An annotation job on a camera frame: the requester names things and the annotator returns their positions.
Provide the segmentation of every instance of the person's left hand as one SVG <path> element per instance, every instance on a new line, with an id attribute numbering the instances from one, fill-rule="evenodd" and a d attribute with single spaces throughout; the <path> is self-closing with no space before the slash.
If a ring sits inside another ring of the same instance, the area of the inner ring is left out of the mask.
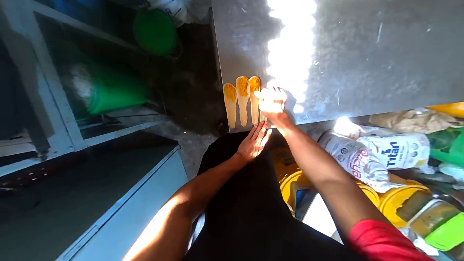
<path id="1" fill-rule="evenodd" d="M 272 130 L 269 129 L 266 134 L 267 127 L 267 121 L 261 121 L 258 125 L 253 126 L 248 136 L 238 147 L 237 154 L 242 156 L 246 162 L 253 161 L 263 151 L 272 133 Z"/>

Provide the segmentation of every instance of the flour bag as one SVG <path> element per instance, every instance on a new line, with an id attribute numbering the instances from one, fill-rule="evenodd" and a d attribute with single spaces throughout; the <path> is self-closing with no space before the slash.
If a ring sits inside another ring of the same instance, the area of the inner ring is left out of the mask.
<path id="1" fill-rule="evenodd" d="M 387 169 L 372 152 L 360 142 L 335 133 L 324 133 L 318 141 L 334 159 L 356 179 L 364 182 L 379 193 L 404 186 L 389 182 Z"/>
<path id="2" fill-rule="evenodd" d="M 419 168 L 428 174 L 430 143 L 425 134 L 368 136 L 357 141 L 364 144 L 387 170 Z"/>

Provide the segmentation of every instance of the person's right hand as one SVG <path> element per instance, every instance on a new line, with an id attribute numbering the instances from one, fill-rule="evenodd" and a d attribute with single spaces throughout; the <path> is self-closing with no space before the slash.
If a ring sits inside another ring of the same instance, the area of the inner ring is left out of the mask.
<path id="1" fill-rule="evenodd" d="M 287 125 L 292 124 L 288 115 L 284 112 L 287 94 L 282 88 L 263 88 L 261 91 L 255 91 L 254 94 L 259 98 L 258 104 L 261 112 L 281 133 Z"/>

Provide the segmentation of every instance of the green lid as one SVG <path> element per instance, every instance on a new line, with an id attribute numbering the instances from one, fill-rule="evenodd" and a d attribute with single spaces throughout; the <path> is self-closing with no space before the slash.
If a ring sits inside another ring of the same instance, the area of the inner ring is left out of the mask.
<path id="1" fill-rule="evenodd" d="M 140 46 L 153 55 L 168 56 L 177 45 L 174 23 L 159 9 L 139 11 L 132 31 Z"/>
<path id="2" fill-rule="evenodd" d="M 464 242 L 464 212 L 452 217 L 426 236 L 425 242 L 441 251 L 449 251 Z"/>

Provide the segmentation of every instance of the forearm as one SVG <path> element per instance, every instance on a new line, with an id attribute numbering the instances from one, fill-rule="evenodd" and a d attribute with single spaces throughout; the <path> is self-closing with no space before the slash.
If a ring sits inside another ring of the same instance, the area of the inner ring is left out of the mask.
<path id="1" fill-rule="evenodd" d="M 292 122 L 283 122 L 279 128 L 296 163 L 324 198 L 343 234 L 348 235 L 351 228 L 364 219 L 388 223 L 329 153 Z"/>
<path id="2" fill-rule="evenodd" d="M 191 226 L 208 202 L 246 165 L 239 154 L 207 170 L 178 189 L 156 213 L 123 261 L 180 260 L 185 255 Z"/>
<path id="3" fill-rule="evenodd" d="M 176 198 L 178 208 L 182 208 L 183 214 L 193 221 L 205 210 L 220 188 L 245 165 L 246 161 L 236 153 L 225 162 L 196 176 L 177 190 L 171 198 Z"/>

